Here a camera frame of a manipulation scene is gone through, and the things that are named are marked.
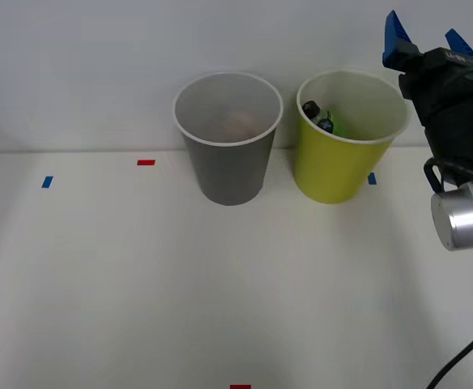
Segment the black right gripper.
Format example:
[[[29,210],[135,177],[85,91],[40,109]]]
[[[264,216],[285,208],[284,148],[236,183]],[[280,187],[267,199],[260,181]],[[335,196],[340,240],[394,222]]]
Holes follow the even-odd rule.
[[[384,37],[382,64],[403,72],[398,84],[414,106],[438,108],[473,97],[473,49],[455,29],[445,34],[452,51],[439,48],[421,54],[391,11]]]

